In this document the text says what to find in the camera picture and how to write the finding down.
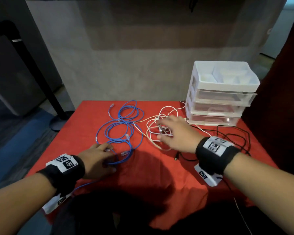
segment left hand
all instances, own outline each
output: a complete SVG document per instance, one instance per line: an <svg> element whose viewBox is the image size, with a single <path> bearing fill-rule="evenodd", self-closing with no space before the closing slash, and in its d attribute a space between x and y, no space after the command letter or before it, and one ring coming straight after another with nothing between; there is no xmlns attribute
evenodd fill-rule
<svg viewBox="0 0 294 235"><path fill-rule="evenodd" d="M112 151L105 152L106 149L113 149L113 146L108 143L94 144L89 149L78 154L85 165L84 179L100 179L104 176L116 172L116 168L107 165L103 167L103 162L106 159L113 159Z"/></svg>

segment black wristband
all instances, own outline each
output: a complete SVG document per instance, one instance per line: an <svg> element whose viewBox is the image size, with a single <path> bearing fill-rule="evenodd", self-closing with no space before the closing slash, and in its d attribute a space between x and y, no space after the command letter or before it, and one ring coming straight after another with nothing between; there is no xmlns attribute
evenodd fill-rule
<svg viewBox="0 0 294 235"><path fill-rule="evenodd" d="M69 168L63 173L55 165L48 165L44 169L37 172L47 177L52 186L57 189L55 195L61 193L61 197L71 193L75 188L76 181L85 175L85 166L83 161L78 156L71 156L76 160L78 165Z"/></svg>
<svg viewBox="0 0 294 235"><path fill-rule="evenodd" d="M234 146L228 146L223 154L219 156L203 147L208 139L209 137L205 137L196 148L196 157L199 160L199 166L210 175L214 173L222 175L226 166L240 150Z"/></svg>

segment hand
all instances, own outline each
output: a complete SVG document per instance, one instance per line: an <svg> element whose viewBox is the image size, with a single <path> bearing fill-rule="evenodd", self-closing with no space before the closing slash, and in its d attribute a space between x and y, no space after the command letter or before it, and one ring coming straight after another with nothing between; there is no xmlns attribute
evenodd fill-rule
<svg viewBox="0 0 294 235"><path fill-rule="evenodd" d="M157 124L167 126L173 133L173 137L158 134L157 138L169 145L170 148L180 152L195 153L197 145L204 138L204 136L192 129L181 116L169 116L159 120Z"/></svg>
<svg viewBox="0 0 294 235"><path fill-rule="evenodd" d="M105 149L113 149L108 143L94 144L89 149L78 154L85 165L84 179L99 179L116 172L116 168L112 166L104 167L102 164L106 159L113 159L113 152L105 152Z"/></svg>

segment right hand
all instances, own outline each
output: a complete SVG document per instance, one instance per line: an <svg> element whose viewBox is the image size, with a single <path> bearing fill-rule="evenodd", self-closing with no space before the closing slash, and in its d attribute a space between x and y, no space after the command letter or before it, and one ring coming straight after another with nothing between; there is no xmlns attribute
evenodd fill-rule
<svg viewBox="0 0 294 235"><path fill-rule="evenodd" d="M195 153L197 145L204 138L203 135L192 129L181 116L169 116L159 120L157 124L167 126L173 133L173 137L158 134L157 138L170 148L180 152Z"/></svg>

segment forearm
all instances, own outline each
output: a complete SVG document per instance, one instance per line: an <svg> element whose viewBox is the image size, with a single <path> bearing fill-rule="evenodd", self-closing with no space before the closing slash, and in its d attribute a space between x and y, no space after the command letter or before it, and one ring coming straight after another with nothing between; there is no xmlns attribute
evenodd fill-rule
<svg viewBox="0 0 294 235"><path fill-rule="evenodd" d="M0 189L0 235L15 234L55 192L40 173Z"/></svg>
<svg viewBox="0 0 294 235"><path fill-rule="evenodd" d="M294 175L237 154L224 175L268 217L294 234Z"/></svg>

